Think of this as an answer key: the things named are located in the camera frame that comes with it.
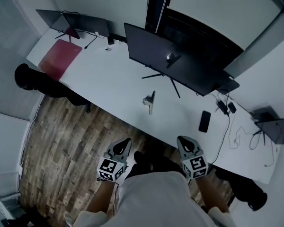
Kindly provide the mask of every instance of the red mousepad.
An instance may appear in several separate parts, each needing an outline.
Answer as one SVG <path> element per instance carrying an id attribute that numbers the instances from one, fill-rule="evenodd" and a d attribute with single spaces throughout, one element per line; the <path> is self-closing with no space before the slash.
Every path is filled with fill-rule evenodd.
<path id="1" fill-rule="evenodd" d="M 81 51 L 82 47 L 80 46 L 64 40 L 57 40 L 40 61 L 38 67 L 52 79 L 59 81 Z"/>

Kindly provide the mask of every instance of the white desk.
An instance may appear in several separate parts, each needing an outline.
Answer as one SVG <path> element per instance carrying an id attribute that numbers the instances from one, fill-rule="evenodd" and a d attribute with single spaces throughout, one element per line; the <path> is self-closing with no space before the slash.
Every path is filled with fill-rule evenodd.
<path id="1" fill-rule="evenodd" d="M 55 37 L 58 35 L 60 33 L 50 29 L 32 49 L 27 59 L 38 66 L 56 42 Z M 86 33 L 80 33 L 80 36 L 84 38 L 71 40 L 83 48 L 94 38 Z M 179 135 L 197 140 L 208 162 L 213 162 L 228 124 L 227 116 L 220 110 L 215 112 L 215 98 L 211 95 L 197 96 L 194 91 L 175 82 L 181 96 L 179 99 L 168 77 L 141 79 L 157 72 L 130 60 L 127 44 L 115 41 L 109 52 L 105 51 L 107 47 L 106 38 L 97 38 L 88 49 L 82 50 L 60 82 L 119 119 L 174 147 L 177 147 L 176 139 Z M 142 104 L 142 100 L 154 90 L 154 107 L 152 115 L 149 115 L 148 107 Z M 230 134 L 232 148 L 237 146 L 233 141 L 240 126 L 243 126 L 247 133 L 258 131 L 250 115 L 235 102 L 234 104 L 237 112 Z M 198 130 L 203 110 L 212 114 L 207 133 Z M 260 137 L 258 147 L 252 151 L 249 149 L 251 135 L 245 136 L 240 130 L 240 146 L 237 149 L 230 149 L 228 135 L 229 131 L 214 164 L 253 180 L 269 183 L 280 146 L 273 144 L 274 164 L 265 167 L 265 164 L 272 163 L 268 137 L 266 146 L 263 137 Z M 258 136 L 254 137 L 252 146 L 257 143 L 257 138 Z"/>

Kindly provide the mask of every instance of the wooden floor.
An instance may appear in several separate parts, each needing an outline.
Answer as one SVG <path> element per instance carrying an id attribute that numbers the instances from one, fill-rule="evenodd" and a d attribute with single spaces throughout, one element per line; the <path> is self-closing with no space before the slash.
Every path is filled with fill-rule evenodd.
<path id="1" fill-rule="evenodd" d="M 178 150 L 92 105 L 75 107 L 64 98 L 45 97 L 32 124 L 24 152 L 23 176 L 20 181 L 22 207 L 37 206 L 51 219 L 51 226 L 66 226 L 63 214 L 75 219 L 93 198 L 100 183 L 96 181 L 97 165 L 108 145 L 130 137 L 133 146 L 129 156 L 144 146 L 156 148 L 179 163 Z M 228 201 L 232 191 L 227 182 L 210 177 Z M 190 183 L 192 197 L 202 205 L 195 181 Z M 112 215 L 112 202 L 109 214 Z"/>

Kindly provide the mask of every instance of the person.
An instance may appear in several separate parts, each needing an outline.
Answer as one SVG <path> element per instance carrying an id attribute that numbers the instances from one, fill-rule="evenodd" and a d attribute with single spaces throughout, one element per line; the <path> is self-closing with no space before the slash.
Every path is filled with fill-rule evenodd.
<path id="1" fill-rule="evenodd" d="M 196 179 L 206 213 L 191 199 L 181 167 L 166 157 L 135 152 L 136 164 L 120 186 L 117 212 L 107 211 L 115 183 L 104 181 L 74 227 L 234 227 L 228 206 L 204 176 Z"/>

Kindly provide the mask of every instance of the black smartphone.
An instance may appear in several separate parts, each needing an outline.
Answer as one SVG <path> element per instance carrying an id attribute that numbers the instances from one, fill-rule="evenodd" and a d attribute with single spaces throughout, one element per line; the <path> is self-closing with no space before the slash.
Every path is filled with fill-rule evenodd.
<path id="1" fill-rule="evenodd" d="M 208 130 L 208 125 L 210 121 L 210 112 L 203 111 L 201 121 L 200 121 L 200 126 L 199 126 L 199 131 L 206 133 Z"/>

